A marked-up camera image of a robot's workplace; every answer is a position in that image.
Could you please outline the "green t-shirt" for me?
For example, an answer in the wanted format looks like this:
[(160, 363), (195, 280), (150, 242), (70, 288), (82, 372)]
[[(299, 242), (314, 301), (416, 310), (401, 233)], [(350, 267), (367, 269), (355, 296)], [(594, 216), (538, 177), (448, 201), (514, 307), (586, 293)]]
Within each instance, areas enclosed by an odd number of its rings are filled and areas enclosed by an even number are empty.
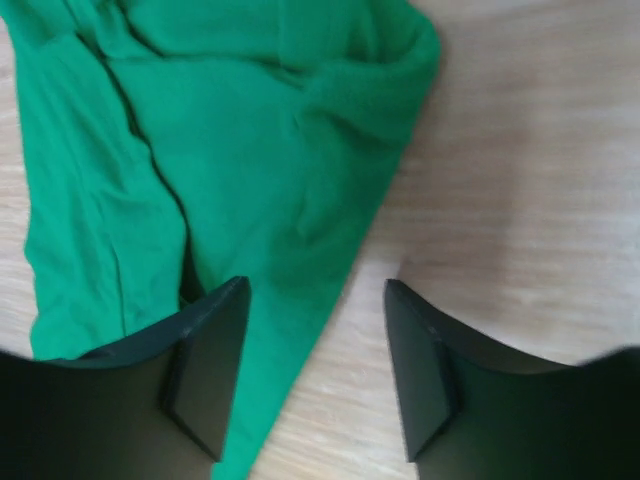
[(234, 276), (253, 301), (216, 479), (245, 479), (439, 67), (406, 1), (5, 1), (39, 360)]

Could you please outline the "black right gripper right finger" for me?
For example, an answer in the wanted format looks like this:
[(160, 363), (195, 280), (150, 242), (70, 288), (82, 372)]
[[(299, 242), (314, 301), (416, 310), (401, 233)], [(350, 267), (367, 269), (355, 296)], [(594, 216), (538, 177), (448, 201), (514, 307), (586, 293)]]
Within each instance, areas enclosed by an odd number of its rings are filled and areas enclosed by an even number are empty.
[(405, 283), (384, 292), (407, 459), (423, 479), (635, 479), (639, 350), (569, 366), (499, 342)]

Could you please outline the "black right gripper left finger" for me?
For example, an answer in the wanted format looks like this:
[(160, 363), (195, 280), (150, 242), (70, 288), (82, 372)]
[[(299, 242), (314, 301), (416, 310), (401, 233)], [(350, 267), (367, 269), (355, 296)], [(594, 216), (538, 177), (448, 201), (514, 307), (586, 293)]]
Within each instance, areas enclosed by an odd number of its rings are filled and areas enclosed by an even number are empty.
[(5, 479), (207, 479), (223, 453), (248, 325), (233, 278), (73, 360), (1, 355)]

